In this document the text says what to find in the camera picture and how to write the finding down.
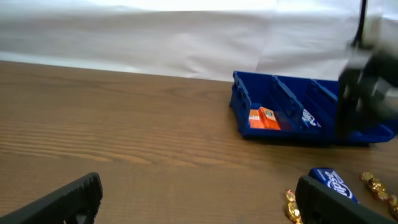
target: white backdrop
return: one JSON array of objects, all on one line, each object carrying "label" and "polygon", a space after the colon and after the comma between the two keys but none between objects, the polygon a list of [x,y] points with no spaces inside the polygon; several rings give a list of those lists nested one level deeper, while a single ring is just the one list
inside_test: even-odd
[{"label": "white backdrop", "polygon": [[[398,1],[369,0],[382,39]],[[359,0],[2,0],[0,60],[232,80],[233,70],[336,80]]]}]

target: blue bin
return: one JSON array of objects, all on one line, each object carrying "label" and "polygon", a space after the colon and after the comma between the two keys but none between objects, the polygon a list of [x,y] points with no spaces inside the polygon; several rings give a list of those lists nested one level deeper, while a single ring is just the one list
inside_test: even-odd
[{"label": "blue bin", "polygon": [[[392,130],[378,124],[369,130],[351,133],[348,139],[336,136],[335,113],[338,82],[309,78],[283,77],[249,72],[234,72],[234,83],[229,105],[244,138],[311,140],[327,143],[363,144],[387,142],[394,138]],[[250,128],[251,109],[273,110],[281,130]],[[321,128],[305,129],[303,109],[320,123]]]}]

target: black wire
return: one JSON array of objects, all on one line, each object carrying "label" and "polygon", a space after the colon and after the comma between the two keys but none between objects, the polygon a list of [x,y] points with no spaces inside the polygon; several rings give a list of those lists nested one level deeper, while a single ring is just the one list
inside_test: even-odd
[{"label": "black wire", "polygon": [[361,12],[359,15],[358,30],[356,31],[356,35],[355,35],[354,41],[352,43],[353,47],[356,47],[356,46],[362,47],[362,35],[363,35],[363,27],[365,24],[366,3],[367,3],[367,0],[362,0]]}]

